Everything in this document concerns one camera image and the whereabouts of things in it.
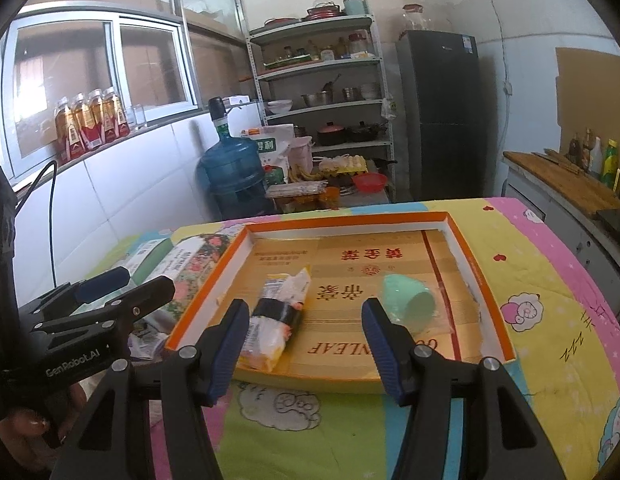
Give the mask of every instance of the refrigerator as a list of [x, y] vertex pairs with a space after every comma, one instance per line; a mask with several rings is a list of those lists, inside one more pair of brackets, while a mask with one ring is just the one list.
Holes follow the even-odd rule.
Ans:
[[396, 45], [412, 198], [482, 196], [487, 132], [474, 38], [407, 30]]

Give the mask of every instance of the black band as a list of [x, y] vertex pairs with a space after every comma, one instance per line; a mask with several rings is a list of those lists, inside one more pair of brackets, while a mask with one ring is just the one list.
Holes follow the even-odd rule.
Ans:
[[294, 328], [299, 323], [301, 311], [283, 301], [261, 298], [254, 312], [252, 312], [252, 316], [269, 317]]

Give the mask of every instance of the black cable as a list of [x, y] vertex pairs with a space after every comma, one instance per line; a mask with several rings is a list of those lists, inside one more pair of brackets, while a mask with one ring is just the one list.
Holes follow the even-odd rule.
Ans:
[[49, 223], [50, 223], [50, 264], [52, 266], [52, 282], [54, 283], [54, 288], [56, 288], [56, 269], [54, 268], [54, 243], [52, 241], [52, 200], [54, 199], [54, 186], [56, 185], [56, 173], [58, 171], [59, 165], [55, 160], [48, 162], [45, 167], [40, 171], [40, 173], [36, 176], [35, 180], [30, 187], [27, 189], [26, 195], [23, 197], [23, 200], [18, 203], [16, 206], [15, 216], [23, 209], [23, 206], [27, 202], [27, 199], [30, 198], [30, 195], [34, 192], [38, 183], [43, 178], [43, 175], [49, 170], [51, 167], [52, 170], [52, 187], [50, 188], [50, 211], [49, 211]]

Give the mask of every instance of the human hand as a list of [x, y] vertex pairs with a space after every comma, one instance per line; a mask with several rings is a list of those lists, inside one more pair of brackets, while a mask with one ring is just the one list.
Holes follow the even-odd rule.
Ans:
[[[78, 419], [87, 400], [80, 384], [69, 387], [70, 405], [65, 420], [59, 424], [59, 440], [63, 440]], [[14, 408], [0, 421], [0, 439], [10, 455], [23, 468], [32, 472], [43, 470], [56, 458], [59, 449], [39, 445], [38, 437], [50, 429], [50, 423], [27, 408]]]

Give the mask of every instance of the shelf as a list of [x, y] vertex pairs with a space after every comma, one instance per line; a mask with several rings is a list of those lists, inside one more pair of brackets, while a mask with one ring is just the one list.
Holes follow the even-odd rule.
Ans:
[[275, 41], [304, 36], [306, 34], [320, 34], [322, 32], [334, 32], [337, 30], [356, 30], [357, 28], [369, 28], [373, 17], [370, 14], [358, 16], [337, 16], [324, 20], [311, 20], [309, 22], [293, 23], [285, 27], [273, 28], [248, 36], [248, 41], [259, 46], [274, 43]]
[[302, 73], [310, 74], [312, 72], [320, 72], [321, 70], [330, 70], [331, 68], [351, 68], [355, 66], [365, 66], [376, 64], [381, 61], [378, 57], [366, 57], [363, 59], [336, 59], [334, 61], [306, 63], [303, 65], [282, 68], [275, 72], [268, 72], [259, 76], [259, 81], [274, 81], [284, 77], [295, 76]]
[[289, 117], [293, 115], [308, 114], [310, 112], [320, 112], [322, 110], [331, 110], [333, 108], [346, 108], [350, 106], [364, 106], [364, 105], [380, 105], [383, 102], [382, 99], [370, 99], [368, 101], [352, 101], [347, 103], [334, 103], [331, 105], [315, 106], [314, 108], [300, 108], [298, 110], [290, 110], [282, 114], [268, 115], [267, 121], [272, 119], [281, 119], [283, 117]]
[[344, 142], [333, 146], [313, 146], [312, 153], [333, 152], [334, 150], [351, 150], [352, 148], [370, 148], [371, 146], [390, 146], [391, 140], [367, 140], [365, 142]]

